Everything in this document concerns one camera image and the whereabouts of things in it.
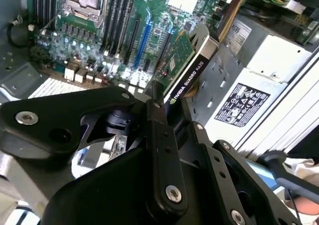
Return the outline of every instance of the white fabric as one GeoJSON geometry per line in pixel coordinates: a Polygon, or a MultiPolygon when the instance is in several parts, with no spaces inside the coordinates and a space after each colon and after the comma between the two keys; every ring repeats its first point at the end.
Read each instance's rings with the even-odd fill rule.
{"type": "MultiPolygon", "coordinates": [[[[314,165],[314,161],[312,159],[290,159],[287,158],[285,164],[288,164],[292,168],[292,172],[295,176],[312,183],[316,186],[319,186],[319,164],[314,165]]],[[[296,215],[294,209],[287,207],[289,211],[293,215],[296,215]]],[[[319,215],[312,216],[312,215],[305,215],[299,213],[301,222],[303,225],[316,225],[314,222],[319,215]]]]}

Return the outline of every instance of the motherboard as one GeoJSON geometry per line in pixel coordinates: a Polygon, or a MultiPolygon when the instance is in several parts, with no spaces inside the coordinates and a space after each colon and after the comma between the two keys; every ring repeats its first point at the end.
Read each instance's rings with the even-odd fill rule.
{"type": "MultiPolygon", "coordinates": [[[[161,62],[178,52],[170,50],[172,45],[187,44],[183,40],[197,24],[206,24],[212,32],[218,28],[225,3],[28,0],[30,58],[41,69],[61,73],[74,83],[123,83],[143,89],[161,62]]],[[[188,49],[186,57],[192,55],[191,47],[183,49],[188,49]]]]}

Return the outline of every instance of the screw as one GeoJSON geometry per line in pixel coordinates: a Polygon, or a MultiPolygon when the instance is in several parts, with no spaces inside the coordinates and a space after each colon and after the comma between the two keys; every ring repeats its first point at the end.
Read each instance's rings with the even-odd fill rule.
{"type": "Polygon", "coordinates": [[[160,108],[160,105],[157,104],[157,103],[153,103],[153,105],[154,105],[155,107],[157,107],[157,108],[160,108]]]}
{"type": "Polygon", "coordinates": [[[230,150],[230,147],[229,147],[229,145],[228,145],[228,144],[223,143],[223,146],[224,146],[224,148],[225,148],[225,149],[230,150]]]}
{"type": "Polygon", "coordinates": [[[39,121],[39,118],[35,113],[29,112],[29,111],[21,111],[16,114],[15,120],[19,124],[34,125],[39,121]]]}
{"type": "Polygon", "coordinates": [[[235,221],[235,223],[237,225],[245,225],[246,224],[243,216],[236,210],[231,211],[231,217],[233,218],[233,220],[235,221]]]}
{"type": "Polygon", "coordinates": [[[306,29],[306,30],[303,31],[303,35],[304,35],[304,36],[307,36],[307,35],[309,35],[309,34],[310,34],[310,30],[306,29]]]}
{"type": "Polygon", "coordinates": [[[168,199],[171,200],[172,202],[179,203],[181,201],[180,190],[174,185],[168,185],[165,188],[165,193],[168,199]]]}
{"type": "Polygon", "coordinates": [[[196,124],[196,126],[199,130],[204,130],[204,127],[201,124],[196,124]]]}
{"type": "Polygon", "coordinates": [[[129,98],[130,98],[130,96],[129,96],[128,94],[126,94],[126,93],[122,93],[122,96],[123,96],[124,98],[126,98],[126,99],[129,99],[129,98]]]}

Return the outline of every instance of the power supply unit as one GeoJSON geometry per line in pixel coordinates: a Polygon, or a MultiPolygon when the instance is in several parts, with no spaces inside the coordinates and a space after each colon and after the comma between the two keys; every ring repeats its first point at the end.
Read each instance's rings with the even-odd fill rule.
{"type": "Polygon", "coordinates": [[[235,146],[311,55],[260,22],[238,15],[189,100],[212,142],[235,146]]]}

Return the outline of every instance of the warning label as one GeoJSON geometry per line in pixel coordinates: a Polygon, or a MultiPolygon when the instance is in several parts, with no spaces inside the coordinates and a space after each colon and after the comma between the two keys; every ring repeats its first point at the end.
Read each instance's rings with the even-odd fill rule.
{"type": "Polygon", "coordinates": [[[238,19],[235,19],[226,37],[225,43],[229,45],[234,54],[238,54],[251,32],[251,28],[238,19]]]}
{"type": "Polygon", "coordinates": [[[270,94],[263,91],[237,84],[215,119],[237,127],[244,127],[269,96],[270,94]]]}

